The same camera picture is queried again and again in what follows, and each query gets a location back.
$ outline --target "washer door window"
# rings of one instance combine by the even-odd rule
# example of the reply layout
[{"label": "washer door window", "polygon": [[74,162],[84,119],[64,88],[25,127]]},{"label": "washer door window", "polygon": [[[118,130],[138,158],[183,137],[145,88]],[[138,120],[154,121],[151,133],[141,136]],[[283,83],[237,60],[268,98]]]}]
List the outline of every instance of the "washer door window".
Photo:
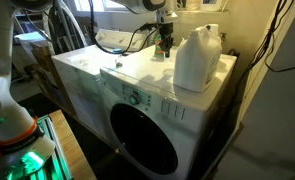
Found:
[{"label": "washer door window", "polygon": [[117,104],[111,125],[119,141],[140,164],[158,174],[170,174],[178,165],[176,151],[162,130],[145,114]]}]

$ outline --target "white washing machine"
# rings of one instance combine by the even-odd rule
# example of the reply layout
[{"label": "white washing machine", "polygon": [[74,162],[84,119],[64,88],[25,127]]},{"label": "white washing machine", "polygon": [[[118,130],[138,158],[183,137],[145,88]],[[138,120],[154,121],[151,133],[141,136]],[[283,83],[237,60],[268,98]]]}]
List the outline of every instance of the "white washing machine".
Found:
[{"label": "white washing machine", "polygon": [[[110,50],[110,47],[128,45],[131,33],[100,30],[97,41]],[[135,45],[131,50],[141,47],[146,35],[134,37]],[[92,45],[52,57],[59,76],[66,88],[68,96],[77,114],[77,120],[88,130],[115,147],[107,128],[106,116],[100,94],[100,72],[102,66],[116,67],[115,56],[101,51]]]},{"label": "white washing machine", "polygon": [[101,69],[101,93],[121,154],[151,179],[187,179],[207,141],[236,57],[222,55],[202,93],[173,85],[176,48],[169,59],[154,47],[132,54],[121,68]]}]

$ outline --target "front-load washer door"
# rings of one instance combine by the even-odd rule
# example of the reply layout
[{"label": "front-load washer door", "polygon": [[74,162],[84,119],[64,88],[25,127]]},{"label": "front-load washer door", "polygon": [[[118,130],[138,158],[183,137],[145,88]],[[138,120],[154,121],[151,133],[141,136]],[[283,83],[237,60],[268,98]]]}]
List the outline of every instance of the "front-load washer door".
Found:
[{"label": "front-load washer door", "polygon": [[141,165],[158,174],[170,174],[178,165],[176,151],[164,132],[145,114],[117,104],[110,115],[120,143]]}]

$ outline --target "washing machine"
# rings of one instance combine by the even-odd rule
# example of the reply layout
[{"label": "washing machine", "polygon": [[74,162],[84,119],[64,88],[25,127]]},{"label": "washing machine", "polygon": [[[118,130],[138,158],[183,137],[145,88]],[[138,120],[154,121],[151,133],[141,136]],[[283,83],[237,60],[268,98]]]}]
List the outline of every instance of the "washing machine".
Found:
[{"label": "washing machine", "polygon": [[177,48],[170,58],[146,48],[120,68],[101,68],[101,93],[120,154],[151,179],[187,179],[208,140],[211,118],[236,57],[222,55],[212,84],[196,93],[173,84]]},{"label": "washing machine", "polygon": [[[96,35],[99,44],[111,51],[112,47],[127,47],[131,33],[100,29]],[[146,38],[137,34],[131,50],[137,50]],[[91,45],[67,53],[52,56],[57,72],[76,111],[76,120],[111,147],[115,147],[106,125],[106,117],[100,94],[102,66],[116,67],[115,56]]]}]

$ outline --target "wooden surface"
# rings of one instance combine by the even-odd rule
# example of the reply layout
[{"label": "wooden surface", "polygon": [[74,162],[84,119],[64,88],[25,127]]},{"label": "wooden surface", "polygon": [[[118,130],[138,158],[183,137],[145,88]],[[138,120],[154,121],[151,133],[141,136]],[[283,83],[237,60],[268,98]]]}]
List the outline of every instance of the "wooden surface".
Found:
[{"label": "wooden surface", "polygon": [[61,110],[49,114],[75,180],[97,179]]}]

